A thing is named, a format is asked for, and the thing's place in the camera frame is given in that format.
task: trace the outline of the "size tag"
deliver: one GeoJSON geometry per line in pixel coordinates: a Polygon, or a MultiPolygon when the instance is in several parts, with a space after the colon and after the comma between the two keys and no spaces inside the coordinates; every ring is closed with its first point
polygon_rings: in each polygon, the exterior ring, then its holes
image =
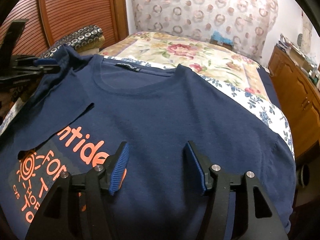
{"type": "Polygon", "coordinates": [[[117,63],[116,66],[126,67],[127,69],[130,69],[135,72],[138,72],[141,69],[141,68],[137,68],[135,66],[132,66],[131,64],[128,64],[128,63],[117,63]]]}

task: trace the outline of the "wooden dresser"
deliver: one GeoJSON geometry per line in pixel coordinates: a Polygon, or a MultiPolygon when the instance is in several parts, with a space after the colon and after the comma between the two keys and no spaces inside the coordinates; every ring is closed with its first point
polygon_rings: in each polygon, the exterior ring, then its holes
{"type": "Polygon", "coordinates": [[[320,138],[320,92],[277,46],[269,69],[282,112],[291,128],[296,159],[302,158],[320,138]]]}

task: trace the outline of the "t-shirt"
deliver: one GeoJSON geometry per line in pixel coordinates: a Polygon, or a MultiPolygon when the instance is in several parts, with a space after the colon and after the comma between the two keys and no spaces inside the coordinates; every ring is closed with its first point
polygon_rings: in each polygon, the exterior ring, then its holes
{"type": "Polygon", "coordinates": [[[130,157],[108,204],[119,239],[196,239],[208,198],[189,187],[188,140],[226,172],[253,171],[289,231],[295,164],[283,139],[253,114],[182,65],[130,64],[132,71],[63,46],[55,57],[61,72],[43,78],[1,136],[0,204],[19,239],[62,171],[87,172],[122,141],[130,157]],[[21,150],[30,151],[19,162],[21,150]]]}

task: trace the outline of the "crew neckline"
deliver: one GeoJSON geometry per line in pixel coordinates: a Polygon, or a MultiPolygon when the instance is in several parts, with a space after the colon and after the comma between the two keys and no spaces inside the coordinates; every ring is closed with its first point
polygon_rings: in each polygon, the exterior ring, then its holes
{"type": "Polygon", "coordinates": [[[128,63],[132,66],[140,68],[142,71],[143,70],[146,71],[146,72],[143,72],[145,74],[159,75],[159,76],[169,75],[166,80],[157,82],[155,84],[146,85],[143,87],[114,88],[102,80],[102,77],[101,77],[101,70],[102,69],[101,68],[102,68],[102,63],[103,63],[104,59],[105,58],[102,55],[98,55],[98,54],[94,55],[94,58],[93,58],[93,62],[94,62],[93,79],[94,79],[94,82],[103,90],[108,91],[113,94],[119,94],[119,95],[138,95],[138,94],[150,93],[155,90],[160,90],[160,89],[171,87],[172,85],[176,84],[179,80],[183,79],[186,71],[188,70],[187,67],[184,67],[181,64],[179,64],[176,68],[164,69],[164,70],[157,68],[156,71],[152,71],[153,70],[152,67],[145,67],[145,66],[141,66],[141,65],[131,63],[131,62],[113,60],[113,61],[117,61],[119,63],[128,63]]]}

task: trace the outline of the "silver screw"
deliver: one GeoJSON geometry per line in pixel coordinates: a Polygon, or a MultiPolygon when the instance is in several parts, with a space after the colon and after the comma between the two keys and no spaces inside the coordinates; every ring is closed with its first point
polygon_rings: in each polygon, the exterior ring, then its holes
{"type": "Polygon", "coordinates": [[[103,166],[102,165],[96,165],[95,167],[94,167],[94,170],[95,171],[102,171],[103,170],[103,166]]]}
{"type": "Polygon", "coordinates": [[[211,166],[211,169],[213,169],[214,171],[220,171],[221,170],[221,167],[217,164],[214,164],[211,166]]]}
{"type": "Polygon", "coordinates": [[[60,174],[60,176],[61,176],[61,178],[65,179],[66,177],[69,176],[69,173],[66,172],[66,171],[64,171],[64,172],[62,172],[62,173],[60,174]]]}
{"type": "Polygon", "coordinates": [[[252,171],[247,171],[247,176],[249,177],[249,178],[253,178],[254,177],[254,173],[252,172],[252,171]]]}

